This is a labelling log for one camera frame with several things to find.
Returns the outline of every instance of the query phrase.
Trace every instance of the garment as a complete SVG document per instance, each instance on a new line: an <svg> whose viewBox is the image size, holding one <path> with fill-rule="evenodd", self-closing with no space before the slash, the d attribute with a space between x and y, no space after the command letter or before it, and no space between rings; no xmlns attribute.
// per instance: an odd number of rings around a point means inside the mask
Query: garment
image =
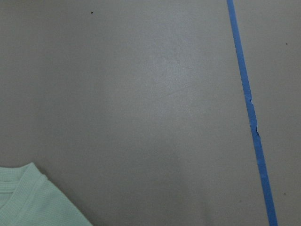
<svg viewBox="0 0 301 226"><path fill-rule="evenodd" d="M92 226L33 162L0 167L0 226Z"/></svg>

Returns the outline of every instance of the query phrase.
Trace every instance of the gray surface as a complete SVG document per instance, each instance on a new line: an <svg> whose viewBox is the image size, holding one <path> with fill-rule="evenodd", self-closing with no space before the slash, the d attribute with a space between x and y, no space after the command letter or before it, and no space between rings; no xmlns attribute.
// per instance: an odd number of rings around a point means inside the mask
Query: gray surface
<svg viewBox="0 0 301 226"><path fill-rule="evenodd" d="M235 1L280 226L301 224L300 1Z"/></svg>
<svg viewBox="0 0 301 226"><path fill-rule="evenodd" d="M226 1L1 1L0 30L1 166L97 226L267 225Z"/></svg>

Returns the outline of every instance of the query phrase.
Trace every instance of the blue line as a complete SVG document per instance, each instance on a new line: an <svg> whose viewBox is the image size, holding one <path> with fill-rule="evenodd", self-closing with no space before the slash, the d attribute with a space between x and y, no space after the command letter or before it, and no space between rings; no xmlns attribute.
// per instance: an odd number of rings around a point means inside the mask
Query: blue line
<svg viewBox="0 0 301 226"><path fill-rule="evenodd" d="M269 185L268 171L264 160L261 140L260 140L259 133L257 132L257 119L256 119L254 105L252 103L251 88L249 84L248 74L246 71L245 58L244 58L243 48L240 41L233 0L227 0L227 3L228 3L230 22L231 22L231 27L233 32L233 38L235 43L236 55L238 59L240 77L243 85L246 108L248 111L251 133L253 137L253 144L254 144L255 154L257 159L257 165L258 165L258 170L261 179L261 186L263 190L265 206L266 206L268 219L269 219L269 225L277 226L278 223L277 223L277 217L276 217L276 212L275 212L275 207L273 202L273 196Z"/></svg>

